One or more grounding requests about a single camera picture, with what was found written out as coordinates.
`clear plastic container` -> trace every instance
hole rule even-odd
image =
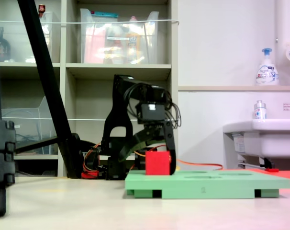
[[[52,62],[60,61],[60,24],[53,12],[45,12],[41,24]],[[23,23],[0,23],[0,62],[35,63],[28,34]]]
[[[45,97],[38,108],[2,109],[1,114],[3,120],[14,122],[17,148],[31,144],[31,142],[56,137],[54,123]],[[58,146],[57,144],[45,146],[25,154],[57,155]]]
[[[81,22],[89,23],[81,24],[82,63],[157,64],[157,22],[90,24],[95,20],[91,12],[80,13]],[[158,15],[151,12],[148,20]]]

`shelf board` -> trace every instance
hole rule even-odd
[[[226,91],[226,92],[290,92],[290,86],[178,86],[179,92],[208,92],[208,91]]]
[[[60,63],[53,63],[56,78],[60,78]],[[39,79],[36,63],[0,62],[0,79]]]
[[[76,79],[113,80],[115,74],[131,75],[141,81],[166,81],[171,65],[131,64],[81,64],[67,63],[68,71]]]
[[[14,155],[15,160],[57,160],[58,155]]]
[[[104,5],[166,5],[168,0],[77,0],[77,2]]]
[[[100,155],[99,156],[99,160],[101,161],[106,161],[108,159],[109,156],[103,156],[103,155]],[[127,157],[126,159],[127,161],[134,161],[134,154],[131,154],[129,157]]]

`floor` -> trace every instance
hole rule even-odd
[[[133,199],[123,181],[16,179],[0,230],[290,230],[290,189],[280,198]]]

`red mat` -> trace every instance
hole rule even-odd
[[[290,179],[290,171],[279,171],[279,172],[267,172],[261,169],[232,169],[232,170],[250,170],[250,171],[254,171],[254,172],[259,172],[259,173],[264,173],[264,174],[269,174],[269,175],[273,175],[273,176],[279,176],[279,177],[283,177],[283,178],[287,178]]]

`sink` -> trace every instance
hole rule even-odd
[[[290,119],[254,119],[225,125],[235,151],[261,158],[290,158]]]

